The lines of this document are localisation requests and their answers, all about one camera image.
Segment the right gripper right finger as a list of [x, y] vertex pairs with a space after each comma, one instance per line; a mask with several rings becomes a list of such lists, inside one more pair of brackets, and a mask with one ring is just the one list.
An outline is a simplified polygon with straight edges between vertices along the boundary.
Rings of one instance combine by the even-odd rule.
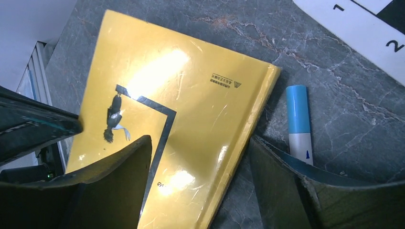
[[405, 183], [377, 184], [306, 164], [259, 136], [248, 153], [266, 229], [402, 229]]

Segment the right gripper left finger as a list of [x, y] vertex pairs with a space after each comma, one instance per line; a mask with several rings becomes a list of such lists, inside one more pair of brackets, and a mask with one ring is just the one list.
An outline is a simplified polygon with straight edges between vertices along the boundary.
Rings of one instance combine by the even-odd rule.
[[3, 229], [135, 229], [152, 142], [144, 135], [79, 170], [25, 184], [1, 182]]

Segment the yellow book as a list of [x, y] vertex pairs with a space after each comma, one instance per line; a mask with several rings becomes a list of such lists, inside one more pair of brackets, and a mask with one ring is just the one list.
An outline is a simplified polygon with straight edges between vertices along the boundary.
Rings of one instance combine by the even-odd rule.
[[268, 62], [107, 10], [67, 172], [143, 135], [140, 229], [207, 229], [280, 75]]

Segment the black student backpack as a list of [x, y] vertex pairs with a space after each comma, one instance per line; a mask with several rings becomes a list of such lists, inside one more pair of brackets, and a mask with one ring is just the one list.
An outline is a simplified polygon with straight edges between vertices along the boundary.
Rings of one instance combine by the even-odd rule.
[[79, 134], [78, 115], [0, 88], [0, 164]]

